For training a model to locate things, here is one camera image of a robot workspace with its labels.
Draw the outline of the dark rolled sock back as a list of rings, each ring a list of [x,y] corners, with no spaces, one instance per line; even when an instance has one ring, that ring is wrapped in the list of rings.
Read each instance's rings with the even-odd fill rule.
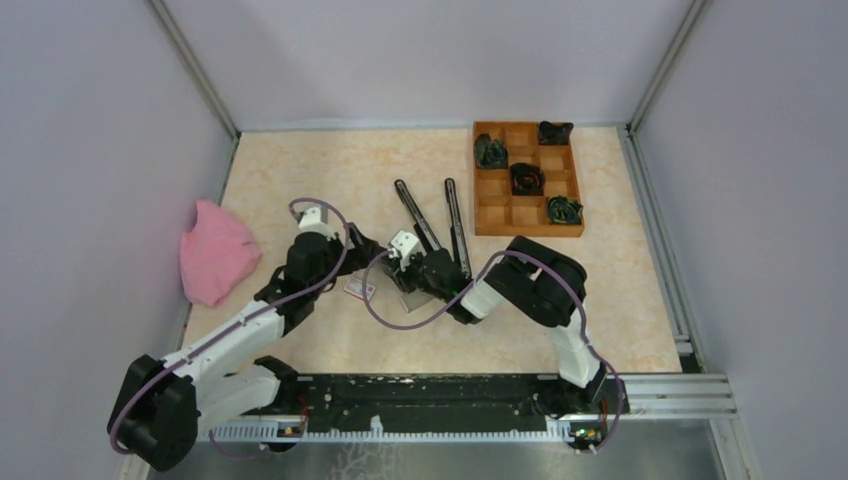
[[[540,146],[568,146],[575,125],[571,122],[542,121],[537,124],[537,141]]]

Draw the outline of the red white staple box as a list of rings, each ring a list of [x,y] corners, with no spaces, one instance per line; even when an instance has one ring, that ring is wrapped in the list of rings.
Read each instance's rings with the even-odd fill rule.
[[[376,287],[358,277],[347,279],[343,291],[359,300],[370,301],[376,292]]]

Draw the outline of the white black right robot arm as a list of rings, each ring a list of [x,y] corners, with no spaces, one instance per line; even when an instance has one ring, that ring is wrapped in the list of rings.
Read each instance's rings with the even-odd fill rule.
[[[443,311],[462,324],[476,324],[499,306],[513,305],[551,330],[567,406],[588,412],[601,400],[607,369],[588,339],[588,274],[576,260],[517,236],[474,278],[447,250],[427,252],[415,234],[401,230],[379,261],[403,293],[441,300]]]

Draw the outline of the black stapler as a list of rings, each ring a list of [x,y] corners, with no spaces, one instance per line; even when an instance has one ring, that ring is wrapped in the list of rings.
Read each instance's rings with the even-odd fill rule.
[[[423,215],[418,204],[415,202],[411,192],[409,191],[406,182],[403,179],[394,181],[395,191],[403,204],[404,208],[410,215],[413,223],[413,229],[420,239],[422,247],[426,252],[434,252],[442,249],[441,242],[438,240],[435,232],[431,228],[429,222]]]
[[[450,217],[450,232],[454,261],[459,266],[463,275],[466,278],[470,278],[472,276],[471,260],[461,218],[456,182],[453,178],[446,178],[444,180],[444,190]]]

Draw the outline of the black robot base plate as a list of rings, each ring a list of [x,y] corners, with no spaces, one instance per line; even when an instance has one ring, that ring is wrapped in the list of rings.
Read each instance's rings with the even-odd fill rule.
[[[270,356],[276,399],[243,414],[277,418],[277,436],[315,442],[563,443],[599,447],[630,411],[623,380],[585,389],[553,374],[306,374]]]

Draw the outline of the wooden compartment tray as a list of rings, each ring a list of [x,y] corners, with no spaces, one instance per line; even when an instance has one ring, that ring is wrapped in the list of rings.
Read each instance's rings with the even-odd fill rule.
[[[571,136],[553,121],[477,121],[472,127],[474,232],[578,238],[585,230]]]

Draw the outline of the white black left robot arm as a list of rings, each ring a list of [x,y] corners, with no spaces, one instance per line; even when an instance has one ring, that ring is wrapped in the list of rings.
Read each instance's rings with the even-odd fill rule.
[[[142,355],[124,377],[107,424],[113,449],[164,472],[196,439],[245,413],[303,408],[298,372],[266,355],[241,364],[291,333],[315,310],[326,288],[385,252],[355,224],[345,234],[298,234],[276,268],[233,318],[194,344],[161,359]]]

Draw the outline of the blue green rolled sock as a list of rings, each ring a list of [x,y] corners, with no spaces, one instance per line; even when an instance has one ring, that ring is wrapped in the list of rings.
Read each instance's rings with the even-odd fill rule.
[[[546,214],[552,225],[580,225],[583,205],[574,198],[553,196],[546,200]]]

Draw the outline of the pink cloth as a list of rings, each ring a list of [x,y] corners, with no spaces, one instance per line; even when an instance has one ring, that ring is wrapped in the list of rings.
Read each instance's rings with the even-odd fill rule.
[[[183,291],[193,304],[220,305],[257,267],[263,252],[251,230],[208,199],[195,203],[196,221],[180,237]]]

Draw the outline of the green camouflage rolled sock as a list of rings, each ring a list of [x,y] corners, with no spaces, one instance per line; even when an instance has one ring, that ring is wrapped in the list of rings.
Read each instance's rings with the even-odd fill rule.
[[[508,151],[500,139],[489,134],[480,134],[474,140],[473,156],[478,168],[484,170],[506,169]]]

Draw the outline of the staple box tray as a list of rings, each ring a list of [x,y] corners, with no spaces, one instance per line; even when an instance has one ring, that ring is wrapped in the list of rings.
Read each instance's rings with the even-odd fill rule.
[[[411,313],[432,300],[432,296],[424,292],[404,294],[400,298],[401,305],[407,313]]]

